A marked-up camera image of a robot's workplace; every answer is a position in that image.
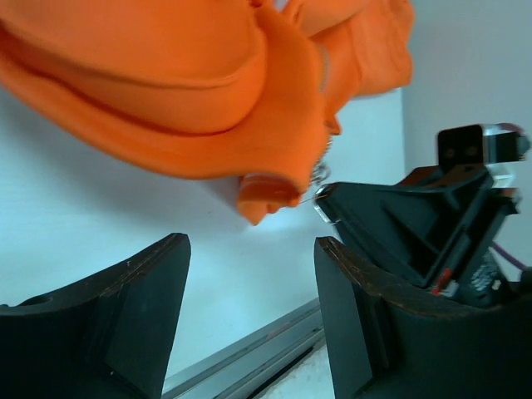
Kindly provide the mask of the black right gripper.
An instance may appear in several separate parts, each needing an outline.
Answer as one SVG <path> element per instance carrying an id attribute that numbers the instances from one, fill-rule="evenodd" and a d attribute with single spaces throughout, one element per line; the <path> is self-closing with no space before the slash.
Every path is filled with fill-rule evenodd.
<path id="1" fill-rule="evenodd" d="M 337 182 L 315 198 L 353 253 L 418 288 L 476 308 L 515 297 L 492 253 L 516 188 L 494 188 L 484 166 L 413 170 L 396 185 Z"/>

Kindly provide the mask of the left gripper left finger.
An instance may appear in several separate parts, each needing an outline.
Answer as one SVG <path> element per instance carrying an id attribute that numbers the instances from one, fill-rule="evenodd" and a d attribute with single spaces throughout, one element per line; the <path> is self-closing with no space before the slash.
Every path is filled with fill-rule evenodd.
<path id="1" fill-rule="evenodd" d="M 4 398 L 159 398 L 190 266 L 170 234 L 63 288 L 1 308 Z"/>

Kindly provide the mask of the orange zip jacket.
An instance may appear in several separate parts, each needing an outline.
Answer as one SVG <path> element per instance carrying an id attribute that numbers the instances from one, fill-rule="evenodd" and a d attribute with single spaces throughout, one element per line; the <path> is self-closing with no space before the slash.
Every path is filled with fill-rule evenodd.
<path id="1" fill-rule="evenodd" d="M 411 81 L 412 4 L 4 1 L 1 83 L 162 175 L 239 179 L 252 224 L 308 191 L 338 112 Z"/>

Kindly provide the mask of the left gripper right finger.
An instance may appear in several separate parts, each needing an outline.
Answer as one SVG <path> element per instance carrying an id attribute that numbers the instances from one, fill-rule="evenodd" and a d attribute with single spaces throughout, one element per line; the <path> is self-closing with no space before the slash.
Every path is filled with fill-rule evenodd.
<path id="1" fill-rule="evenodd" d="M 531 297 L 481 309 L 412 286 L 332 237 L 315 274 L 337 398 L 528 398 Z"/>

